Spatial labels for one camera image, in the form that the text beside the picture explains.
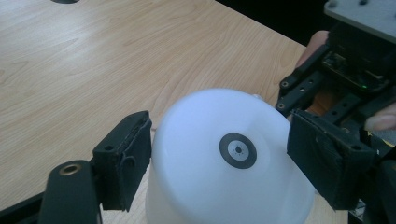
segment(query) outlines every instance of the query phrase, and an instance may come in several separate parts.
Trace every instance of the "wooden table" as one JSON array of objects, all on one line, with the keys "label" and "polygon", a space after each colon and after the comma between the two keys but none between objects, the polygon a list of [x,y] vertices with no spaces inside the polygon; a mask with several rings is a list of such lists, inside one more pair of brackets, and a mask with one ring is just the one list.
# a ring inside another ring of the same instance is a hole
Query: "wooden table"
[{"label": "wooden table", "polygon": [[[304,47],[212,0],[0,2],[0,209],[29,198],[49,172],[92,149],[125,116],[166,109],[201,89],[276,101]],[[146,223],[147,175],[132,211]],[[347,223],[317,197],[307,223]]]}]

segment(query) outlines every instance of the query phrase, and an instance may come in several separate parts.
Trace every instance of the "robotic arm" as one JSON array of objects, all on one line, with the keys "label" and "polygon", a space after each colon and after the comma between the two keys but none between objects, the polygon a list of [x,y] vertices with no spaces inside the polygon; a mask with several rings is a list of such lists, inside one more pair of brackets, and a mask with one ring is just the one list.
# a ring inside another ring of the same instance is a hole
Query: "robotic arm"
[{"label": "robotic arm", "polygon": [[[396,3],[330,1],[337,20],[327,44],[280,82],[276,109],[291,114],[288,154],[329,205],[366,203],[364,223],[396,223],[396,149],[363,129],[396,101]],[[306,112],[331,89],[340,101],[324,115]]]}]

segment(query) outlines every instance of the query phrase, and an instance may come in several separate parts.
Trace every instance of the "finger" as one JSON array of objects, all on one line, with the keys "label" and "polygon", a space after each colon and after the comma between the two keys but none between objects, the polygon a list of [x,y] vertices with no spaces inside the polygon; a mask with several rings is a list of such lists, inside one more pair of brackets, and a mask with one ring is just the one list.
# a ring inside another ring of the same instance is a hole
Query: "finger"
[{"label": "finger", "polygon": [[384,109],[376,112],[375,115],[396,115],[396,103],[393,103]]},{"label": "finger", "polygon": [[366,120],[364,129],[367,131],[396,129],[396,115],[372,116]]},{"label": "finger", "polygon": [[312,35],[304,53],[298,60],[296,67],[303,64],[320,46],[326,43],[328,34],[328,31],[317,31],[314,35]]}]

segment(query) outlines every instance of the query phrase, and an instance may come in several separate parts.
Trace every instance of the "human hand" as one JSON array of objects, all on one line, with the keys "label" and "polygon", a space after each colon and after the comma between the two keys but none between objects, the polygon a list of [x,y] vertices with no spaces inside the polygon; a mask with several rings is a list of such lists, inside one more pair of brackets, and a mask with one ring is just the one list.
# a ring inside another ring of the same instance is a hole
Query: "human hand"
[{"label": "human hand", "polygon": [[[326,43],[328,33],[327,31],[318,31],[312,35],[296,67],[303,64],[321,45]],[[329,110],[337,100],[338,97],[332,92],[320,91],[315,97],[315,106],[309,108],[309,110],[317,114],[323,114]],[[367,131],[396,130],[396,103],[378,111],[372,117],[368,118],[364,124],[364,129]]]}]

